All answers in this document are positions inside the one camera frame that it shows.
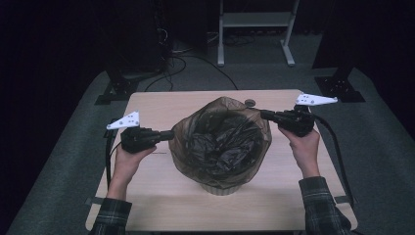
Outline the black plastic garbage bag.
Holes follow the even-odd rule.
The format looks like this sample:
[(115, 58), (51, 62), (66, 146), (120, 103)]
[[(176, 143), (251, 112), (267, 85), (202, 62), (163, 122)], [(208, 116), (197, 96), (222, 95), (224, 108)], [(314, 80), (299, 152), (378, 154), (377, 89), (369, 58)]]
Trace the black plastic garbage bag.
[(176, 123), (168, 141), (175, 167), (207, 187), (226, 190), (250, 182), (272, 143), (260, 111), (219, 97)]

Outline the person's right hand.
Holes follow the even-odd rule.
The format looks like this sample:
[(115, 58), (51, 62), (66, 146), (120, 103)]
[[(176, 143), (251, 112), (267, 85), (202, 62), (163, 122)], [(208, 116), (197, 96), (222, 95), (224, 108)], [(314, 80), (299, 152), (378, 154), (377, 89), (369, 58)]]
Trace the person's right hand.
[(279, 130), (288, 138), (294, 158), (299, 165), (317, 164), (320, 135), (316, 130), (312, 129), (303, 137), (298, 137), (293, 132), (282, 127)]

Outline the white metal stand frame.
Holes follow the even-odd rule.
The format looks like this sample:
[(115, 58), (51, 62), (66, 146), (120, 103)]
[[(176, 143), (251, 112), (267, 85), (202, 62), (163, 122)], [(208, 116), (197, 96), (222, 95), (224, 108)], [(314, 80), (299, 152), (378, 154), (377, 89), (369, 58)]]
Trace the white metal stand frame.
[(293, 67), (296, 62), (290, 50), (289, 43), (299, 4), (300, 0), (294, 0), (293, 8), (290, 12), (227, 13), (224, 11), (224, 0), (219, 0), (217, 65), (219, 67), (225, 65), (223, 40), (223, 31), (225, 28), (284, 27), (286, 29), (285, 38), (280, 41), (280, 44), (287, 65)]

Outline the black stand base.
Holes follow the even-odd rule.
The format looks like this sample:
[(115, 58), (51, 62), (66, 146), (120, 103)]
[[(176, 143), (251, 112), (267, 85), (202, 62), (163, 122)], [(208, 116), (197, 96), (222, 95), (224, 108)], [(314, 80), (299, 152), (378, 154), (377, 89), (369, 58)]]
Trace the black stand base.
[(320, 92), (326, 97), (337, 97), (343, 103), (364, 103), (362, 94), (348, 81), (353, 66), (339, 66), (333, 75), (315, 76)]
[(109, 105), (112, 101), (128, 101), (136, 92), (139, 81), (134, 78), (125, 78), (119, 70), (106, 70), (110, 79), (103, 94), (95, 101), (96, 105)]

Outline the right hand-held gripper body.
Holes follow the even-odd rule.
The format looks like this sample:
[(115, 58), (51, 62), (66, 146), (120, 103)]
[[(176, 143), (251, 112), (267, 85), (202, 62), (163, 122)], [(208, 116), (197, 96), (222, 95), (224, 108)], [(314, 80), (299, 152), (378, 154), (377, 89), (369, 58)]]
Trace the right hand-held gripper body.
[(301, 93), (291, 110), (277, 113), (278, 124), (296, 136), (304, 137), (313, 129), (316, 120), (316, 116), (310, 112), (309, 108), (337, 102), (337, 97)]

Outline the dark equipment cabinet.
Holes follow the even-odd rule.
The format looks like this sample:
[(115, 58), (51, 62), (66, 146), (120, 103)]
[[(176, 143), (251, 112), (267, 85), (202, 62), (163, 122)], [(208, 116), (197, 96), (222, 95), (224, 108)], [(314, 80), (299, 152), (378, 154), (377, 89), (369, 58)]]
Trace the dark equipment cabinet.
[(117, 45), (129, 69), (137, 72), (165, 70), (169, 34), (161, 0), (112, 0)]

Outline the person's left hand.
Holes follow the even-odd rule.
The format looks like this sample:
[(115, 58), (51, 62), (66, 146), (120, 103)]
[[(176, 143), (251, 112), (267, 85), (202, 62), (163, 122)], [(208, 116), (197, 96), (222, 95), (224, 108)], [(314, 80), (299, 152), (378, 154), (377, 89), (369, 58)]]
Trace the person's left hand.
[(116, 148), (115, 170), (113, 179), (129, 182), (136, 173), (139, 164), (144, 158), (152, 154), (156, 147), (138, 153), (128, 153), (121, 147)]

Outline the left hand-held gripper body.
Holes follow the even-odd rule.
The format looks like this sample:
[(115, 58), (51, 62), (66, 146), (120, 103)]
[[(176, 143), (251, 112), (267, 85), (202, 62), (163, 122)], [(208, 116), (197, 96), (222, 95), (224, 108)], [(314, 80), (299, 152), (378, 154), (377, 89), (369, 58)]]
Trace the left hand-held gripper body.
[(160, 142), (160, 133), (140, 126), (140, 115), (134, 111), (107, 125), (107, 130), (122, 129), (120, 143), (124, 151), (134, 154), (151, 149)]

